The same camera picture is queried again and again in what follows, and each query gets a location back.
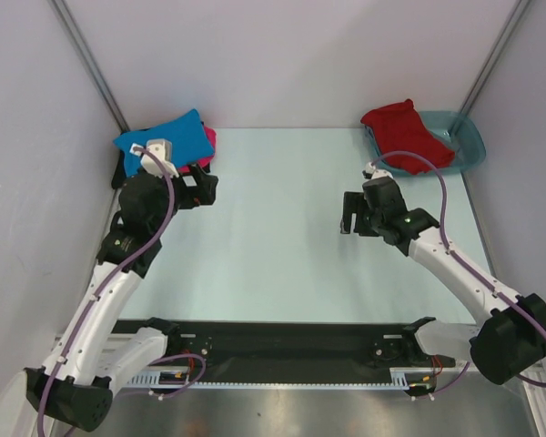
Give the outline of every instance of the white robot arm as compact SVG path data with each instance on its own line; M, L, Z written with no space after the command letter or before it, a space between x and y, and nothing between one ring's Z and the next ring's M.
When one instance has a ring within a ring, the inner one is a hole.
M180 209L212 205L216 196L218 179L196 164L188 166L196 185L186 185L170 162L169 142L132 148L145 154L143 171L123 186L87 294L43 366L25 369L26 398L33 407L85 431L105 419L112 399L147 365L181 352L178 325L151 319L122 348L102 355L121 310L161 249L159 236L169 220Z
M476 326L433 318L409 326L422 352L473 362L488 380L503 384L546 356L546 304L502 284L447 240L444 228L425 210L407 210L386 170L368 165L363 192L344 194L341 232L383 237L433 273L469 310ZM531 320L522 317L522 311Z

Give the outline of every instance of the light blue tabletop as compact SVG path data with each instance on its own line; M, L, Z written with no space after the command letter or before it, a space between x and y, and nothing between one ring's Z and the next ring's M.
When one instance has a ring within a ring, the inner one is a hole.
M361 129L219 129L215 205L175 215L121 319L472 323L412 259L340 235L343 193L361 191L368 160ZM397 182L409 208L439 217L436 178ZM448 233L487 268L461 175L446 182Z

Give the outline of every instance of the purple cable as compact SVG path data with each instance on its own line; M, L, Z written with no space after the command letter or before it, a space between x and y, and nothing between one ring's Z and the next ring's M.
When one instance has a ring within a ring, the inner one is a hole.
M172 186L172 181L170 174L167 172L167 170L164 168L164 165L161 163L161 161L156 158L152 153L148 152L142 147L134 147L135 151L142 152L144 155L148 156L150 159L154 161L154 163L159 167L159 169L162 172L162 176L166 180L167 185L167 192L168 192L168 205L167 205L167 211L166 211L166 217L164 218L164 221L158 228L156 234L141 248L139 248L136 252L134 252L132 255L127 257L124 261L122 261L120 264L118 264L113 270L109 272L109 274L106 276L105 279L101 282L99 287L97 287L94 296L99 297L101 293L103 293L103 290L109 284L109 282L115 277L115 275L121 271L125 266L133 262L137 257L139 257L142 253L146 252L149 248L151 248L156 241L159 240L159 238L162 236L164 231L167 228L168 223L172 219L172 213L174 212L174 205L176 203L176 195L174 194L174 187ZM63 350L61 351L61 357L65 358L68 352L71 350L71 346L73 346L73 341L75 341L76 336L78 335L79 331L81 330L83 323L86 320L87 314L93 307L95 302L93 300L90 300L86 306L83 308L83 311L81 312L81 315L76 321L76 325L71 331L71 334L69 335L69 339L66 342L65 346L63 347ZM48 380L46 380L45 389L43 390L43 395L40 399L40 403L38 405L38 419L36 428L38 430L38 436L39 437L46 437L45 434L45 410L46 410L46 402L48 400L48 394L50 393L53 383L55 382L56 375L61 370L62 367L61 362L57 362L55 364L55 367L53 368L53 371L48 377Z
M393 157L396 155L404 155L407 157L416 158L423 163L425 163L427 166L429 166L430 169L432 169L435 174L437 175L437 178L439 179L440 188L443 193L443 200L441 202L440 207L440 239L443 242L443 246L445 249L449 252L449 254L465 269L467 270L471 275L473 275L479 282L481 282L485 287L491 291L492 293L496 293L495 286L489 282L487 279L485 279L477 270L475 270L469 262L467 262L465 259L461 257L455 250L450 248L449 239L447 238L447 231L445 230L445 215L447 213L447 186L445 185L445 180L443 179L443 175L439 171L438 168L436 168L432 162L430 162L428 159L422 157L421 155L417 155L416 153L412 152L406 152L406 151L394 151L394 152L388 152L384 155L380 155L378 158L374 159L371 164L373 166L376 166L376 164L386 158ZM497 296L503 300L507 305L510 306L510 308L514 309L518 314L520 314L531 326L534 327L534 329L539 332L539 334L544 338L546 341L546 330L538 323L532 316L530 316L525 310L520 308L516 302L512 301L510 298L508 298L505 294L503 294L501 291L497 292ZM518 378L520 378L522 381L525 381L531 385L535 385L536 387L543 387L546 388L546 382L542 381L534 381L530 378L527 378L522 375L518 375ZM443 387L441 390L446 390L449 386Z
M180 387L179 389L177 389L176 391L172 393L163 395L164 399L171 399L175 396L178 396L178 394L188 390L190 386L193 384L196 384L200 380L200 378L204 376L205 371L207 371L207 361L203 357L201 357L200 355L196 355L195 353L181 353L178 355L171 355L169 357L164 357L164 358L160 358L159 360L152 361L150 362L149 365L153 366L154 364L160 364L162 362L178 360L181 358L194 358L195 360L199 360L202 363L202 369L200 369L200 372L192 381L187 382L182 387ZM134 394L149 394L149 391L145 391L145 390L121 391L116 396L116 399L126 398L127 396L132 396ZM63 437L71 437L75 429L76 429L75 427L71 428L69 431L65 433Z

